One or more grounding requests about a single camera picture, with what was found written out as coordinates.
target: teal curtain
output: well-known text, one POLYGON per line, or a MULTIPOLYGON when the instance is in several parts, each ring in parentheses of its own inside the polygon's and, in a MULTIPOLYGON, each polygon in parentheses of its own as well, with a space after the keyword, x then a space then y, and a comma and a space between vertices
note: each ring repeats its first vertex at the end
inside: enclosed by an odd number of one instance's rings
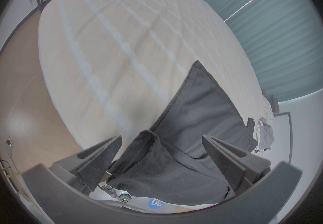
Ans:
MULTIPOLYGON (((223 20, 250 0, 204 0, 223 20)), ((323 88, 323 28, 309 0, 253 0, 226 21, 268 97, 323 88)))

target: brown floor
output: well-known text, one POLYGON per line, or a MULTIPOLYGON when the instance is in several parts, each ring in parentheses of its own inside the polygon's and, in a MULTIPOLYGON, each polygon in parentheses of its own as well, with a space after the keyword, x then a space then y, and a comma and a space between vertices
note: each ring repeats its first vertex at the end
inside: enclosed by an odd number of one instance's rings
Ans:
MULTIPOLYGON (((0 158, 10 163, 14 173, 12 160, 23 173, 38 163, 49 167, 81 150, 53 106, 45 85, 39 63, 39 18, 40 12, 31 16, 0 56, 0 158), (5 145, 9 138, 12 160, 5 145)), ((19 190, 25 190, 19 176, 13 181, 19 190)))

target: blue circular logo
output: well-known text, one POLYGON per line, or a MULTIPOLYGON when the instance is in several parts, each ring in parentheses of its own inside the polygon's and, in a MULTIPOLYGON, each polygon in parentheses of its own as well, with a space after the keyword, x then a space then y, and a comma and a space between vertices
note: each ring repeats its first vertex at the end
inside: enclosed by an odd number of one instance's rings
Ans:
POLYGON ((150 201, 148 203, 149 208, 152 208, 152 209, 159 209, 159 208, 163 207, 164 205, 166 205, 165 202, 159 201, 157 199, 150 199, 150 201))

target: black cloth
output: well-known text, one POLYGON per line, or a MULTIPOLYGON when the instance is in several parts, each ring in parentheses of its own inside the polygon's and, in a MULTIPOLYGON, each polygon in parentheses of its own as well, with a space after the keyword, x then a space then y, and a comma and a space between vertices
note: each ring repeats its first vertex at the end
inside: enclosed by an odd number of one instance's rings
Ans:
POLYGON ((204 134, 255 149, 255 122, 240 114, 199 61, 150 130, 141 132, 110 168, 107 184, 132 196, 180 205, 219 203, 234 196, 202 145, 204 134))

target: bed sheet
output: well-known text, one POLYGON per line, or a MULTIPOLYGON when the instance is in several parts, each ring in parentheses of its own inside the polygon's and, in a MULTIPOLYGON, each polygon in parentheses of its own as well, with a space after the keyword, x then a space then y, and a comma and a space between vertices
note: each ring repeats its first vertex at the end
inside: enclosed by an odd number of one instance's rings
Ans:
POLYGON ((116 158, 157 120, 196 60, 245 124, 266 117, 248 57, 203 0, 52 0, 39 23, 39 56, 75 140, 85 149, 121 134, 116 158))

